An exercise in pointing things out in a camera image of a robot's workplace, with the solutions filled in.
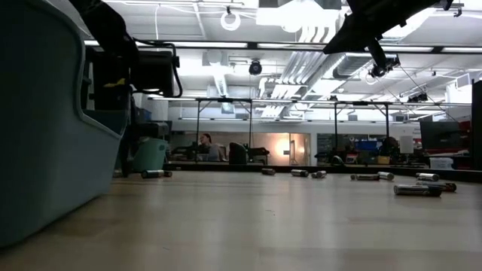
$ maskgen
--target battery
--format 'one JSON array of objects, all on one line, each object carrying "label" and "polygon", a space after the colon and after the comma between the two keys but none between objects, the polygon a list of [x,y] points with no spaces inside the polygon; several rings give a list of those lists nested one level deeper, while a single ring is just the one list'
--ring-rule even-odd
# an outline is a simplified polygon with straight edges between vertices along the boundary
[{"label": "battery", "polygon": [[352,181],[379,181],[380,176],[378,174],[351,174]]},{"label": "battery", "polygon": [[378,175],[381,179],[388,181],[393,181],[393,179],[395,178],[395,175],[390,172],[378,172]]},{"label": "battery", "polygon": [[438,181],[418,181],[417,185],[426,185],[428,187],[440,187],[443,192],[455,192],[457,185],[454,183],[444,183]]},{"label": "battery", "polygon": [[310,175],[310,173],[306,170],[302,170],[302,169],[293,169],[291,171],[291,175],[293,175],[294,177],[308,177]]},{"label": "battery", "polygon": [[440,196],[442,189],[427,185],[397,184],[393,187],[397,196]]},{"label": "battery", "polygon": [[324,178],[324,177],[326,177],[326,171],[324,170],[311,173],[311,178]]},{"label": "battery", "polygon": [[271,176],[273,176],[273,175],[276,174],[276,170],[274,170],[274,169],[262,169],[262,170],[261,170],[261,174],[262,174],[262,175],[271,175]]},{"label": "battery", "polygon": [[438,181],[440,176],[438,174],[431,173],[416,173],[416,179],[419,181]]},{"label": "battery", "polygon": [[122,174],[122,170],[115,169],[112,173],[112,178],[122,178],[124,175]]},{"label": "battery", "polygon": [[145,170],[141,174],[142,178],[161,178],[172,177],[172,172],[163,170]]}]

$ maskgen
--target ceiling light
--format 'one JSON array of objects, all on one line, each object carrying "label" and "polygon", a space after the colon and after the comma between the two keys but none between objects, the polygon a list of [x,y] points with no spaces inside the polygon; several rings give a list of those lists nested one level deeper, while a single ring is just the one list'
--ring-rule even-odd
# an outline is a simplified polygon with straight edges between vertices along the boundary
[{"label": "ceiling light", "polygon": [[323,50],[324,44],[260,43],[259,49]]},{"label": "ceiling light", "polygon": [[198,5],[202,5],[202,6],[225,6],[225,5],[229,5],[231,7],[233,6],[243,6],[244,4],[242,2],[229,2],[229,1],[224,1],[224,2],[221,2],[221,1],[196,1],[196,0],[193,0],[193,1],[173,1],[173,0],[170,0],[170,1],[140,1],[140,0],[135,0],[135,1],[127,1],[127,0],[102,0],[103,2],[105,3],[117,3],[117,4],[124,4],[124,5],[162,5],[162,4],[165,4],[165,5],[189,5],[189,6],[192,6],[192,4],[198,4]]},{"label": "ceiling light", "polygon": [[[179,120],[197,120],[195,117],[180,117]],[[211,120],[207,117],[200,117],[199,120]]]},{"label": "ceiling light", "polygon": [[171,101],[171,102],[193,102],[196,101],[194,98],[159,98],[159,97],[152,97],[150,98],[154,101]]},{"label": "ceiling light", "polygon": [[198,42],[198,41],[165,41],[172,43],[176,47],[195,47],[195,48],[247,48],[245,42]]},{"label": "ceiling light", "polygon": [[244,121],[245,119],[236,119],[236,118],[214,118],[211,120],[229,120],[229,121]]},{"label": "ceiling light", "polygon": [[284,99],[254,99],[253,102],[269,102],[269,103],[292,103],[292,100]]},{"label": "ceiling light", "polygon": [[[84,41],[85,46],[100,46],[99,42],[93,40],[86,40]],[[140,42],[136,42],[137,47],[152,47],[151,45],[143,44]]]},{"label": "ceiling light", "polygon": [[433,47],[414,47],[414,46],[382,46],[386,52],[397,53],[428,53],[434,50]]},{"label": "ceiling light", "polygon": [[307,122],[308,120],[279,120],[281,122]]},{"label": "ceiling light", "polygon": [[482,47],[445,47],[442,53],[482,53]]}]

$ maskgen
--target exposed pipe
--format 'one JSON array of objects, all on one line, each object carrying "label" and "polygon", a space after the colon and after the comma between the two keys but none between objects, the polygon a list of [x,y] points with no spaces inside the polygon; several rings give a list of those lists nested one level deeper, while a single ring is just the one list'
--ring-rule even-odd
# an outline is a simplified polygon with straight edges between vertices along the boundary
[{"label": "exposed pipe", "polygon": [[[316,27],[315,26],[308,26],[307,28],[307,35],[304,40],[300,40],[301,42],[311,42],[313,38],[316,36]],[[297,64],[294,67],[294,70],[290,72],[288,82],[290,84],[296,84],[295,78],[298,76],[300,70],[304,67],[303,64],[309,59],[311,56],[311,52],[301,52],[300,57],[298,58]]]},{"label": "exposed pipe", "polygon": [[199,6],[196,2],[193,3],[194,11],[196,12],[197,24],[199,25],[199,29],[201,30],[201,34],[203,35],[203,40],[207,39],[206,30],[204,29],[203,21],[201,20],[201,16],[199,14]]}]

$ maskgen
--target black camera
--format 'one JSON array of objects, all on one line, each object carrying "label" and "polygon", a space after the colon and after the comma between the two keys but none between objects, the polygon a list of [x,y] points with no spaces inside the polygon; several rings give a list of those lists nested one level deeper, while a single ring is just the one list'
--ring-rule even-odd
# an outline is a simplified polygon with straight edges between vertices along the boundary
[{"label": "black camera", "polygon": [[253,60],[251,65],[249,66],[249,74],[250,75],[260,75],[263,71],[263,67],[259,63],[259,60]]}]

